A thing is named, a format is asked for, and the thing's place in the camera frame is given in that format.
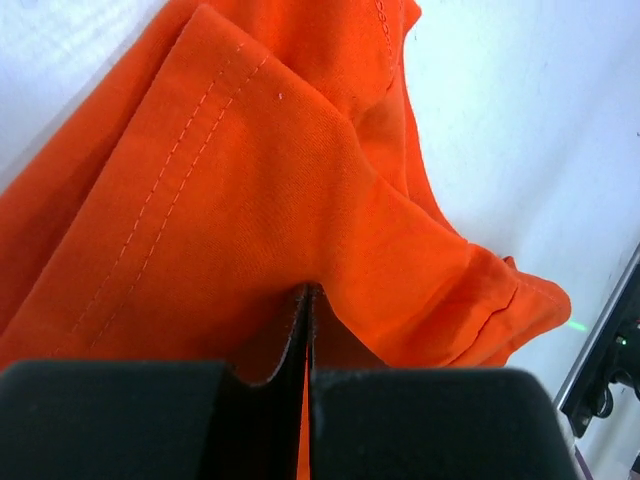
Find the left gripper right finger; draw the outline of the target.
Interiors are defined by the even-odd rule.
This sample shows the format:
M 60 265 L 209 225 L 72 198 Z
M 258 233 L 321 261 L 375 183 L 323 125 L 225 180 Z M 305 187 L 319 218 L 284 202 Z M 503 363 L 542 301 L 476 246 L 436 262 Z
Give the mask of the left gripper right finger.
M 529 373 L 394 369 L 310 297 L 314 479 L 573 479 L 556 411 Z

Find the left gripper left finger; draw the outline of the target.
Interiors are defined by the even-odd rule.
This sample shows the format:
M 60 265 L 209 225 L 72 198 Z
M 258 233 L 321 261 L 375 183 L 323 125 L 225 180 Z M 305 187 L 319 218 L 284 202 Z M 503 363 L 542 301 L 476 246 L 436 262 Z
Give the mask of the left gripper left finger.
M 24 361 L 1 376 L 5 479 L 292 479 L 308 290 L 250 349 L 257 383 L 222 361 Z

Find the orange t shirt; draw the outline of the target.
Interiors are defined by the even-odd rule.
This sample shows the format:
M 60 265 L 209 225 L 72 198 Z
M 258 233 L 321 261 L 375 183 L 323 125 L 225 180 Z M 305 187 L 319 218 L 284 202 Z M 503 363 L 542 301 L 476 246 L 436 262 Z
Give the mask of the orange t shirt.
M 1 376 L 222 361 L 308 290 L 394 369 L 506 368 L 571 305 L 464 239 L 405 76 L 413 1 L 171 1 L 1 196 Z

